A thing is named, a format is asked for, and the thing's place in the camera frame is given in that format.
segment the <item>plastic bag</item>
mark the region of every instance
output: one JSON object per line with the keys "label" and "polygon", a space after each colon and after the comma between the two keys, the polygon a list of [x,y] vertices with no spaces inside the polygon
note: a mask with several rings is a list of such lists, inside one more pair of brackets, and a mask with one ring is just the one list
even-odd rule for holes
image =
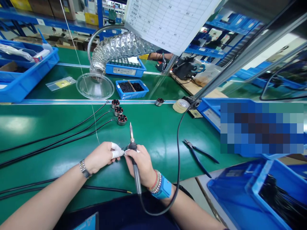
{"label": "plastic bag", "polygon": [[22,49],[18,50],[11,46],[0,44],[0,50],[6,54],[22,56],[28,61],[33,61],[33,57],[30,54],[22,51]]}
{"label": "plastic bag", "polygon": [[211,63],[205,63],[205,67],[204,72],[198,73],[194,78],[194,81],[202,87],[208,84],[223,70],[222,67]]}
{"label": "plastic bag", "polygon": [[65,77],[60,80],[56,80],[50,83],[47,83],[46,86],[51,90],[55,91],[67,86],[70,86],[72,84],[76,83],[76,80],[73,79],[72,77]]}

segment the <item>forearm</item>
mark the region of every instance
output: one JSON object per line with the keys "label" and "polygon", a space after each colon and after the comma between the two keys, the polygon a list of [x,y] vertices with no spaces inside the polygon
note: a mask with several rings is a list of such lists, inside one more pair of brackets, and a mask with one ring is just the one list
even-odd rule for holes
{"label": "forearm", "polygon": [[148,60],[162,60],[162,54],[159,53],[150,53]]}
{"label": "forearm", "polygon": [[[161,200],[167,206],[176,190],[172,185],[172,195],[170,198]],[[206,211],[204,211],[196,202],[188,197],[181,190],[178,191],[175,202],[170,208],[172,216],[183,230],[224,230],[223,224],[218,222]]]}
{"label": "forearm", "polygon": [[85,182],[79,165],[74,166],[22,205],[0,226],[0,230],[53,229]]}

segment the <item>blue wristband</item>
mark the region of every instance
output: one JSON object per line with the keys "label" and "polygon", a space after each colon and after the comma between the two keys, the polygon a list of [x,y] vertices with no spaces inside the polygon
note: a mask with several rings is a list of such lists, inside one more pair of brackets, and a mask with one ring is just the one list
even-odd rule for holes
{"label": "blue wristband", "polygon": [[172,193],[172,184],[162,175],[161,185],[159,188],[159,192],[152,193],[152,195],[161,200],[165,198],[169,198]]}

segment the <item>blue handle pliers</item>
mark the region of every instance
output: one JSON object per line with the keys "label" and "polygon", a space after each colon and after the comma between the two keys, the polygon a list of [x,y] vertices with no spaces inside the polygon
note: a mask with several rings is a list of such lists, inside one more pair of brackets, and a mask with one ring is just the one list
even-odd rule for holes
{"label": "blue handle pliers", "polygon": [[204,168],[204,166],[202,165],[202,163],[200,162],[200,160],[198,159],[198,157],[196,156],[196,153],[194,150],[199,151],[200,153],[204,154],[205,156],[209,157],[212,161],[214,161],[215,163],[219,164],[219,162],[211,155],[209,155],[208,153],[206,153],[204,150],[201,150],[197,147],[195,147],[194,145],[191,144],[191,142],[189,142],[188,140],[184,139],[183,143],[185,143],[188,148],[190,149],[194,159],[196,160],[198,166],[202,169],[202,171],[209,177],[212,178],[211,175],[208,173],[208,171]]}

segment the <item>red bracelet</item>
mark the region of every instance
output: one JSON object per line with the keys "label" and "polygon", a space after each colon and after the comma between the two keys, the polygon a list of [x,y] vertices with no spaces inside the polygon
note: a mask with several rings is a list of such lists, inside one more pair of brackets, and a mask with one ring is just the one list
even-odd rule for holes
{"label": "red bracelet", "polygon": [[154,185],[151,188],[149,188],[150,191],[154,189],[154,187],[156,186],[157,181],[158,181],[158,173],[157,173],[156,170],[154,172],[156,173],[156,182],[154,183]]}

